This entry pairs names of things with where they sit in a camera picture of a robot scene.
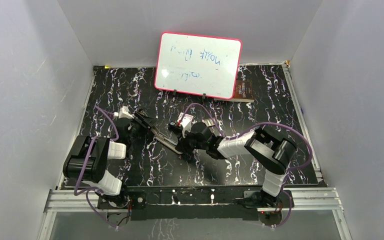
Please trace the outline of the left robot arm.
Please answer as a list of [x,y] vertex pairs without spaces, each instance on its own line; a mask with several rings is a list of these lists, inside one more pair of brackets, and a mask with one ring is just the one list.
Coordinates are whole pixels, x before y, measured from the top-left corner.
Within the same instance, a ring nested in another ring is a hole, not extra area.
[[63,165],[63,175],[75,179],[74,195],[80,195],[80,184],[84,183],[103,196],[110,196],[110,202],[117,208],[129,203],[129,194],[123,190],[123,181],[107,170],[108,160],[123,160],[133,141],[143,133],[151,131],[156,119],[147,116],[143,110],[129,113],[124,106],[118,112],[110,113],[98,108],[115,131],[113,137],[78,135]]

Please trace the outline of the cardboard staple box tray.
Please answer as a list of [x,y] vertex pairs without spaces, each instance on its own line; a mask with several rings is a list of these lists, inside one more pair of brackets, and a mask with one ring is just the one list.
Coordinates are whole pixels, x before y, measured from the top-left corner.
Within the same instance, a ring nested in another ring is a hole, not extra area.
[[217,124],[212,118],[203,119],[202,122],[209,128],[216,127]]

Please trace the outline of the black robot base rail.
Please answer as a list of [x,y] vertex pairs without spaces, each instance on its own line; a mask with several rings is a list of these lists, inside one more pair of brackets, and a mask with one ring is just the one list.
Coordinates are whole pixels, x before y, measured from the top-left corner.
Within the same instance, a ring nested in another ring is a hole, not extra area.
[[294,206],[291,191],[284,189],[270,197],[260,185],[129,186],[117,196],[103,195],[98,200],[98,209],[126,210],[133,221],[242,219],[278,224]]

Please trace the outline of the red white staple box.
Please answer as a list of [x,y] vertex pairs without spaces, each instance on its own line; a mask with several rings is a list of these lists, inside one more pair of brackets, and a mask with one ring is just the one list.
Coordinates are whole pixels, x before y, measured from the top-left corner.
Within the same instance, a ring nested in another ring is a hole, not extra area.
[[193,120],[193,116],[190,114],[186,114],[184,112],[181,112],[178,116],[177,121],[178,122],[191,122]]

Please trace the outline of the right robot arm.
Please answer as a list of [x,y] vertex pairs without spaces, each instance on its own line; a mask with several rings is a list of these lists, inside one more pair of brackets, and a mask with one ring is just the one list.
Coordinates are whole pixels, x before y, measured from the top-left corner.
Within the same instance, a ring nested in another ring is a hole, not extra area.
[[251,155],[264,168],[265,176],[261,189],[262,202],[275,207],[282,199],[281,188],[297,146],[269,126],[259,126],[241,136],[216,136],[203,122],[189,129],[170,122],[168,129],[178,139],[175,149],[183,154],[203,150],[215,160],[234,156]]

